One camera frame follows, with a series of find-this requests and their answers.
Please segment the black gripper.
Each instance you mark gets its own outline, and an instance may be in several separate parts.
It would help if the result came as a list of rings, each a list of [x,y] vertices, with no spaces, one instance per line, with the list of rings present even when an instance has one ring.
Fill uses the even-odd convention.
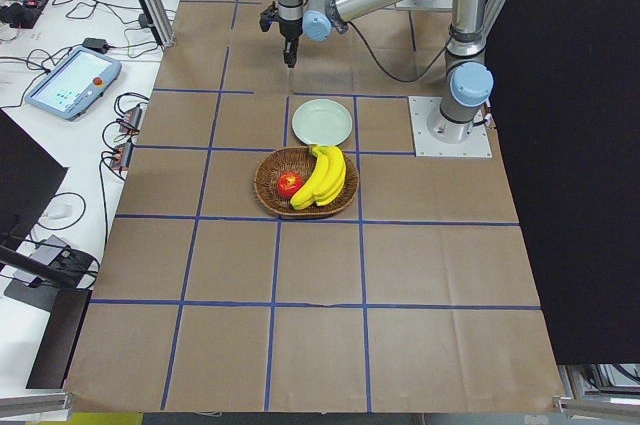
[[[294,68],[297,63],[298,40],[301,36],[301,20],[280,20],[279,32],[285,39],[283,60],[289,68]]]

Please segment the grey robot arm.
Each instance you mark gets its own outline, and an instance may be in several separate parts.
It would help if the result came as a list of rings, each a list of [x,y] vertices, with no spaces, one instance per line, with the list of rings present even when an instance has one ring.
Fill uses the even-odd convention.
[[[324,41],[333,31],[344,34],[354,29],[356,19],[401,1],[275,0],[261,12],[259,26],[262,31],[278,26],[284,63],[294,67],[301,36]],[[437,140],[457,144],[480,126],[475,116],[490,97],[494,77],[484,60],[486,0],[452,0],[452,5],[448,39],[437,54],[446,63],[446,90],[428,116],[427,127]]]

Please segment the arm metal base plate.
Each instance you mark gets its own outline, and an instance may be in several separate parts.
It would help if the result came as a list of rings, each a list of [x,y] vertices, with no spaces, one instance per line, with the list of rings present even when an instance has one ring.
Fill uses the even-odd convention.
[[[397,10],[449,13],[453,0],[401,0],[395,4]]]
[[[493,154],[482,109],[464,124],[449,121],[440,110],[441,97],[409,96],[416,157],[490,159]]]

